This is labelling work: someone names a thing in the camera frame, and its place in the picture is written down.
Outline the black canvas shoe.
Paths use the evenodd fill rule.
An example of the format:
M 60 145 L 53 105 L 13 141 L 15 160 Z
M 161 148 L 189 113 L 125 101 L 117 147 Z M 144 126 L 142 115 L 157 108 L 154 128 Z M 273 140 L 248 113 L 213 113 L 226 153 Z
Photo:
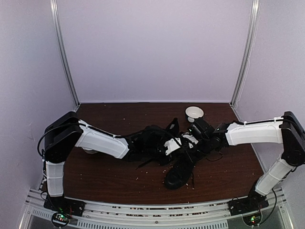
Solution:
M 157 125 L 147 126 L 141 135 L 137 138 L 135 143 L 137 143 L 139 151 L 143 157 L 148 157 L 149 159 L 146 162 L 140 164 L 137 168 L 141 168 L 152 162 L 157 148 L 165 151 L 164 143 L 174 137 L 177 138 L 178 134 L 178 118 L 174 118 L 165 129 L 162 129 Z
M 194 156 L 179 157 L 164 178 L 165 187 L 169 190 L 176 190 L 186 185 L 188 180 L 193 177 L 193 169 L 197 162 L 198 158 Z

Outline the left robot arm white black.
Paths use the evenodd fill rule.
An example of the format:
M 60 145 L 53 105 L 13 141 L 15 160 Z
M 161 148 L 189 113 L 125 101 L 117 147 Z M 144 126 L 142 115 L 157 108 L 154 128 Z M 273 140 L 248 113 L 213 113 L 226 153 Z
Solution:
M 47 181 L 46 203 L 58 212 L 64 212 L 71 206 L 64 197 L 63 170 L 75 147 L 88 154 L 105 153 L 128 162 L 171 160 L 172 152 L 182 146 L 174 132 L 178 127 L 177 119 L 173 119 L 166 129 L 150 125 L 128 135 L 115 135 L 79 119 L 76 112 L 66 113 L 46 127 L 37 144 Z

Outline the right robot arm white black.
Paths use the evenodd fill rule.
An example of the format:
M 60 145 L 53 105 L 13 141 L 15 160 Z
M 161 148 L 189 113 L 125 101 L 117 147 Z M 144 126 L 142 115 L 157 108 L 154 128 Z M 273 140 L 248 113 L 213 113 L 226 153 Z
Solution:
M 292 112 L 281 117 L 256 122 L 231 122 L 213 128 L 203 119 L 195 120 L 189 132 L 198 141 L 200 151 L 208 154 L 224 147 L 254 143 L 282 144 L 283 153 L 253 185 L 240 204 L 255 210 L 265 201 L 266 195 L 286 176 L 305 163 L 305 131 Z

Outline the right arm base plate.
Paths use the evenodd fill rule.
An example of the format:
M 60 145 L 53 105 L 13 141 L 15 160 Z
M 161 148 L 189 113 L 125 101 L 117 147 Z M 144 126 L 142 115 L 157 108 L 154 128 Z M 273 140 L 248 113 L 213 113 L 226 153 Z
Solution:
M 240 215 L 252 211 L 258 211 L 269 206 L 266 198 L 245 197 L 232 199 L 228 203 L 231 216 Z

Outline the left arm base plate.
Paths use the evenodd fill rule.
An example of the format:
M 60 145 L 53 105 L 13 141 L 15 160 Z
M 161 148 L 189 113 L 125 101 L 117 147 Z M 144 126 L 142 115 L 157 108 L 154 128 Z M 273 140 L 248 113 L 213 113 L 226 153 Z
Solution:
M 43 206 L 46 209 L 81 217 L 84 211 L 85 202 L 65 197 L 47 196 Z

